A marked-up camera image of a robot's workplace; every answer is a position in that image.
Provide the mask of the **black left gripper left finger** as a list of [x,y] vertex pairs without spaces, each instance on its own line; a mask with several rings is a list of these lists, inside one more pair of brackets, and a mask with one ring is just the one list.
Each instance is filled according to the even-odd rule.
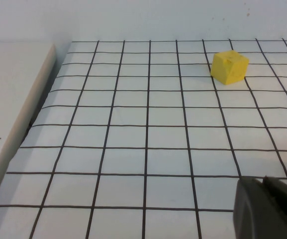
[[254,178],[238,180],[233,224],[237,239],[287,239],[287,215]]

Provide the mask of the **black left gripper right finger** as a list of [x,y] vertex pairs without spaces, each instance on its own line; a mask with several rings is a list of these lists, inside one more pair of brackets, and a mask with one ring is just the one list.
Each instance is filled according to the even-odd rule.
[[275,177],[264,177],[263,185],[280,209],[287,215],[287,184]]

